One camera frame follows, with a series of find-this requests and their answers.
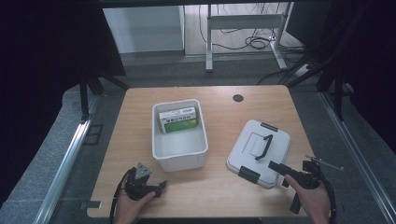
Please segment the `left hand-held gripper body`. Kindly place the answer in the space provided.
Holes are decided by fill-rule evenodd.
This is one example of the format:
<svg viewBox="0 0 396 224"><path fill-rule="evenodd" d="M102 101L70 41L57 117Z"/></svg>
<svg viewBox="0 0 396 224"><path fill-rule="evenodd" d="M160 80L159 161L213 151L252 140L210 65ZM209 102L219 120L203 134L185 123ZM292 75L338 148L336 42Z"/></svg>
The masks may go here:
<svg viewBox="0 0 396 224"><path fill-rule="evenodd" d="M138 201L148 193L159 190L158 186L147 185L150 174L151 170L142 162L127 172L124 190L132 200Z"/></svg>

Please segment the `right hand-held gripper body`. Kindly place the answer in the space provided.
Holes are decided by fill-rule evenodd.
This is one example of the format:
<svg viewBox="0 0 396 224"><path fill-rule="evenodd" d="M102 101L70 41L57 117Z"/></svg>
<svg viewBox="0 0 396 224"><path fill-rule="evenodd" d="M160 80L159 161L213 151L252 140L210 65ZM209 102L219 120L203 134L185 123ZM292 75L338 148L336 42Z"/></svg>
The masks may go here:
<svg viewBox="0 0 396 224"><path fill-rule="evenodd" d="M332 165L323 159L306 156L303 161L302 171L292 170L290 176L304 189L316 189L320 184L326 185L327 179L321 171L321 166L325 165L338 171L344 171L343 167Z"/></svg>

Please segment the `white lid with black handle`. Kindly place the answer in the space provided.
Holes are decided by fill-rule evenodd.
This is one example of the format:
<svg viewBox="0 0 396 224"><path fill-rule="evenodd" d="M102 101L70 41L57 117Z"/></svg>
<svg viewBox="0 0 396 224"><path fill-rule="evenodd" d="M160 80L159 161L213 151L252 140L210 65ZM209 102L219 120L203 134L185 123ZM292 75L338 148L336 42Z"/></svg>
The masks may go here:
<svg viewBox="0 0 396 224"><path fill-rule="evenodd" d="M251 119L237 138L227 166L247 181L271 189L276 185L278 173L269 164L283 163L289 147L288 133Z"/></svg>

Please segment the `white plastic bin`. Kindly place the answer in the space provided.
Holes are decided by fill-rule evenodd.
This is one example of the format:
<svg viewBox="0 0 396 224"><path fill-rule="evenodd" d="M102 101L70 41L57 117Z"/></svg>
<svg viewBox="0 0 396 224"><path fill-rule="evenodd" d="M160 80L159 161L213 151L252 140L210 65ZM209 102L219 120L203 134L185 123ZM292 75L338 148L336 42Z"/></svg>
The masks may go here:
<svg viewBox="0 0 396 224"><path fill-rule="evenodd" d="M196 126L165 133L160 114L189 107L195 109ZM152 156L165 172L203 167L207 151L205 120L198 100L160 103L152 107Z"/></svg>

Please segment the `person's right hand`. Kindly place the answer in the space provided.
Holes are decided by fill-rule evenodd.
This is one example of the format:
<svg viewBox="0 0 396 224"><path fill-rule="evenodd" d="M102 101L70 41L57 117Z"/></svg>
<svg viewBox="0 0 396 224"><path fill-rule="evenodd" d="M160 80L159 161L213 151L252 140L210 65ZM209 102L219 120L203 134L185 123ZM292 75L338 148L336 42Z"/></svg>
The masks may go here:
<svg viewBox="0 0 396 224"><path fill-rule="evenodd" d="M315 189L305 189L292 176L285 175L285 179L296 190L311 223L330 224L331 201L325 186L320 184Z"/></svg>

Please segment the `person's left hand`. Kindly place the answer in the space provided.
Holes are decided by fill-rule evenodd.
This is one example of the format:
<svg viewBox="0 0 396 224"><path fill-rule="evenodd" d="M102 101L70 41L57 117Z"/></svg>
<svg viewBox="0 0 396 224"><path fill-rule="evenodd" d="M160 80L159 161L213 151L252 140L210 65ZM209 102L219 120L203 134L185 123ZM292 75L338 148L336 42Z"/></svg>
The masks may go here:
<svg viewBox="0 0 396 224"><path fill-rule="evenodd" d="M140 210L153 198L154 192L150 192L138 201L132 200L124 189L120 194L116 203L115 224L132 224L137 218Z"/></svg>

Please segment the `green and white medicine box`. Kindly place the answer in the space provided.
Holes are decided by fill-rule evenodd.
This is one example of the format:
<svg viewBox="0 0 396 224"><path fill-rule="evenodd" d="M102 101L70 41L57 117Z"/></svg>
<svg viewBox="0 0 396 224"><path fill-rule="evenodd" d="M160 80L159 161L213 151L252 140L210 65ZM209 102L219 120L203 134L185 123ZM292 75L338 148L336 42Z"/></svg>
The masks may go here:
<svg viewBox="0 0 396 224"><path fill-rule="evenodd" d="M161 112L159 121L164 133L191 129L198 123L196 110L192 106Z"/></svg>

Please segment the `black metal stand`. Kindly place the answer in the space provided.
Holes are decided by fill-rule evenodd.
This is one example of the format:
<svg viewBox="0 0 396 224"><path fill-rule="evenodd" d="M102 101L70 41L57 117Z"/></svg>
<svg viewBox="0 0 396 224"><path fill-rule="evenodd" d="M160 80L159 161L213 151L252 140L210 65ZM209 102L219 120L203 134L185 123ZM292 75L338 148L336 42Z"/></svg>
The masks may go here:
<svg viewBox="0 0 396 224"><path fill-rule="evenodd" d="M80 92L80 106L81 106L81 123L85 123L90 117L88 90L91 90L94 96L104 93L104 87L100 82L100 77L113 83L114 85L128 90L130 88L126 83L110 76L106 73L99 72L97 75L83 73L80 76L79 92Z"/></svg>
<svg viewBox="0 0 396 224"><path fill-rule="evenodd" d="M342 76L338 71L338 65L339 57L333 55L324 62L317 63L307 72L295 78L293 81L287 83L286 86L288 88L292 88L302 83L303 81L311 78L312 76L322 72L322 75L320 76L316 84L316 88L318 91L326 91L330 88L331 84L333 84L333 112L339 120L343 121L344 118L342 113L342 102L343 97L347 96L347 93L344 93L343 90L344 82Z"/></svg>

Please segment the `dark curtain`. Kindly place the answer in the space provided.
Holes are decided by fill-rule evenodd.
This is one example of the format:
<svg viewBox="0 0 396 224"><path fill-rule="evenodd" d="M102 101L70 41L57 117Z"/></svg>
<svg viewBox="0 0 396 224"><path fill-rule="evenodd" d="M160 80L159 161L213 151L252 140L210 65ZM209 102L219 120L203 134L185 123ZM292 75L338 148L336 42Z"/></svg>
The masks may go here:
<svg viewBox="0 0 396 224"><path fill-rule="evenodd" d="M351 103L396 153L396 0L295 0L287 32L340 76Z"/></svg>
<svg viewBox="0 0 396 224"><path fill-rule="evenodd" d="M0 0L0 206L83 79L124 73L100 0Z"/></svg>

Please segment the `white cabinet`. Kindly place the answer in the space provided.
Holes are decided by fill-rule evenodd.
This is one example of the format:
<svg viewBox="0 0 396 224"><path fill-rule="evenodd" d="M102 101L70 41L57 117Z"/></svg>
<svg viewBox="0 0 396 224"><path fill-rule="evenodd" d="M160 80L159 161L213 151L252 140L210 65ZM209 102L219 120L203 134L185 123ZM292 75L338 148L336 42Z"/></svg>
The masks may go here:
<svg viewBox="0 0 396 224"><path fill-rule="evenodd" d="M119 53L184 49L184 9L119 7L103 9Z"/></svg>

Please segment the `aluminium floor rail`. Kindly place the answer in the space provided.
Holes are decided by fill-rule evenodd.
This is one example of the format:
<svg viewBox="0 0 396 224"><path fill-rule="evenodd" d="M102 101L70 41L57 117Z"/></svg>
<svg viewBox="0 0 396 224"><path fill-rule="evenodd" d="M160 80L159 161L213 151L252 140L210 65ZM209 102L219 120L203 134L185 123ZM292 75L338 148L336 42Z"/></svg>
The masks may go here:
<svg viewBox="0 0 396 224"><path fill-rule="evenodd" d="M33 224L49 224L50 218L57 202L61 197L66 181L74 166L75 160L77 159L78 153L84 141L84 137L89 130L90 125L90 119L82 121L78 125L72 141L70 142L70 145L64 154L64 158L59 166L59 169L57 170L57 173L49 186L49 190L43 200L43 203L36 214Z"/></svg>
<svg viewBox="0 0 396 224"><path fill-rule="evenodd" d="M364 159L363 154L361 153L360 148L357 145L357 142L353 138L352 134L350 133L349 129L345 125L343 121L341 121L335 112L333 111L333 103L331 99L326 96L323 92L319 92L318 96L320 97L321 101L323 102L328 114L337 132L340 133L341 138L343 139L346 148L348 149L349 153L353 161L355 162L358 170L361 173L361 176L364 179L368 189L371 191L380 211L384 215L388 224L396 224L396 206L394 205L393 201L389 197L388 193L385 191L383 185L379 182L375 173L370 168L366 159Z"/></svg>

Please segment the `white metal desk frame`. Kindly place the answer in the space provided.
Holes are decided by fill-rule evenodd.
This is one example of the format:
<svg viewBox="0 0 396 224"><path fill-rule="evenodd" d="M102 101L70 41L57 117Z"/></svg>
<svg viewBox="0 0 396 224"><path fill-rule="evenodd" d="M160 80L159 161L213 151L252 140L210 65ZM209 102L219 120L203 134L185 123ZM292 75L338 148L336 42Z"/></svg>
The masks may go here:
<svg viewBox="0 0 396 224"><path fill-rule="evenodd" d="M211 6L208 5L206 17L205 70L207 72L213 71L212 32L214 30L258 28L276 29L276 34L270 39L270 47L276 58L279 69L281 71L287 70L288 67L279 51L279 43L289 16L290 6L291 2L288 2L284 11L279 14L213 16L211 13Z"/></svg>

